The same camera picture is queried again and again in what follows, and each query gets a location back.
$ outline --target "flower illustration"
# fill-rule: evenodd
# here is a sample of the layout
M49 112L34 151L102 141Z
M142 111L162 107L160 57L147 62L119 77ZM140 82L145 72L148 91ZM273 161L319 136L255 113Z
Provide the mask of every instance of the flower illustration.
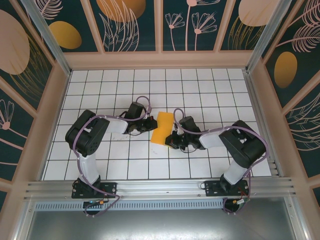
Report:
M216 13L208 14L204 13L199 18L199 13L192 14L192 24L195 33L194 50L197 51L197 38L199 34L211 33L217 30L217 25L214 25L216 20L214 15Z
M175 48L175 44L174 44L174 38L172 35L172 29L177 29L177 28L183 27L185 25L185 22L183 21L181 13L179 13L179 14L174 13L174 14L172 14L172 16L170 13L168 13L165 15L165 20L170 28L172 47L173 47L173 51L175 51L176 48Z
M12 116L14 114L14 109L15 109L15 105L11 101L8 101L6 105L6 102L3 99L0 100L0 130L9 130L19 135L20 137L23 137L26 139L27 138L26 136L10 128ZM24 149L23 147L18 146L12 142L6 141L2 138L0 138L0 142L7 144L11 147L14 147L16 149L20 149L20 150Z
M190 7L195 7L197 5L211 5L211 4L217 4L220 0L186 0L186 3Z

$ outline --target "white tile grid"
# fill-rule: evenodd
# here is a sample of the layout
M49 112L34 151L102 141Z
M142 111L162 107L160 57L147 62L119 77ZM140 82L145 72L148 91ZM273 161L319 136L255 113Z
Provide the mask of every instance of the white tile grid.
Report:
M64 138L85 109L120 115L140 95L150 98L155 119L159 112L182 108L201 130L226 126L240 117L259 131L240 73L240 69L209 68L73 71L42 179L77 178L76 156ZM218 178L232 160L225 147L182 153L149 142L151 136L152 132L107 133L96 152L101 179ZM270 175L268 164L254 168L253 176Z

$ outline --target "gray floor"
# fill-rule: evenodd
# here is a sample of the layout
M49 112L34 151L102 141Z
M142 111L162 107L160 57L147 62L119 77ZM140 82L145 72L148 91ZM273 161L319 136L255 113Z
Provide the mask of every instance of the gray floor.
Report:
M28 240L294 240L283 199L253 199L239 215L221 209L36 212Z

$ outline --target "decorative wallpaper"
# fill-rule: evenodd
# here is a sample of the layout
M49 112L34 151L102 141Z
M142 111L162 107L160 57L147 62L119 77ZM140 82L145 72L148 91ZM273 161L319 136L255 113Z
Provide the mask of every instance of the decorative wallpaper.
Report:
M64 53L98 51L80 0L34 0L34 3Z
M267 52L269 51L272 43L274 42L276 36L278 35L279 31L281 30L281 28L283 27L285 21L287 20L288 18L288 15L290 14L290 12L292 11L292 9L294 8L295 4L297 3L297 0L292 0L289 8L287 9L287 11L285 12L284 14L284 17L282 18L282 21L280 22L278 28L276 29L276 31L274 32L272 38L270 39L268 45L266 46L265 50L263 51L262 53L262 58L264 59L265 58L265 55L267 54Z
M313 189L313 193L320 208L320 186Z
M155 51L154 0L90 0L106 52Z
M164 0L163 51L212 51L225 0Z
M0 191L0 212L5 203L7 193L5 191Z
M0 178L11 181L34 118L0 89Z
M307 176L320 174L320 84L285 117Z
M236 0L221 50L253 50L279 0Z
M305 0L266 63L284 107L320 70L320 0Z
M9 0L0 1L0 23L0 77L37 109L52 65Z

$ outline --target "sponge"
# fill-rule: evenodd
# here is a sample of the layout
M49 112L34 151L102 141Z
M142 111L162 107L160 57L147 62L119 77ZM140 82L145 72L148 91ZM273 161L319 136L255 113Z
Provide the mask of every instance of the sponge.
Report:
M158 123L158 128L153 130L150 142L165 145L166 137L168 137L172 132L174 114L171 112L160 111L156 121Z

